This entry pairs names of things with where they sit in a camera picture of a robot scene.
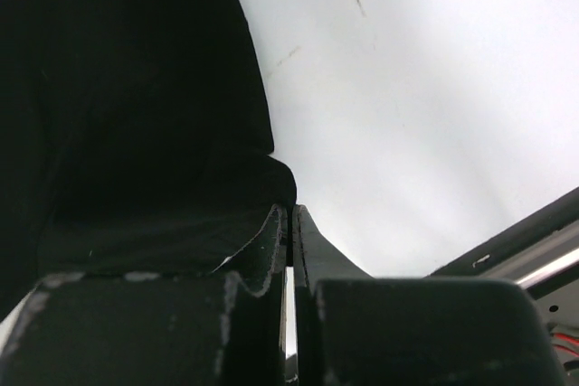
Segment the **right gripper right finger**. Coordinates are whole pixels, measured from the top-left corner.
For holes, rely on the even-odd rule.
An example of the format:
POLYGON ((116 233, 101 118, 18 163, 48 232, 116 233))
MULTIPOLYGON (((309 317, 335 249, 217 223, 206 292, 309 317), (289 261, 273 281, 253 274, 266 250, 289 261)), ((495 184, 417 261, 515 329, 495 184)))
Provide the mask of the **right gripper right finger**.
POLYGON ((506 280, 372 278, 292 213, 302 385, 563 385, 527 293, 506 280))

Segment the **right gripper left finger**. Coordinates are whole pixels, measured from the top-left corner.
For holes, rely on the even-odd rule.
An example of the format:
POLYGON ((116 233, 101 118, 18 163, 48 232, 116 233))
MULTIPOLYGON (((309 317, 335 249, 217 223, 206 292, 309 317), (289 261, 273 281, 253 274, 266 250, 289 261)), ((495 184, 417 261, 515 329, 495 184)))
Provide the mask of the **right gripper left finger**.
POLYGON ((4 385, 281 385, 287 214, 208 276, 60 273, 26 300, 4 385))

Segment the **plain black t-shirt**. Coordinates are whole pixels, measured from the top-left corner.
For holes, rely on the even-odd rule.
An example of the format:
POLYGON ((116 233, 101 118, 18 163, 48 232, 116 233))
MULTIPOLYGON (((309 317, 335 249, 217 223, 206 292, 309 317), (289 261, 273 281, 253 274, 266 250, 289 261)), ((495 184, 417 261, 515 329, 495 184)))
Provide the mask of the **plain black t-shirt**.
POLYGON ((1 311, 58 272, 208 273, 297 187, 239 0, 1 0, 1 311))

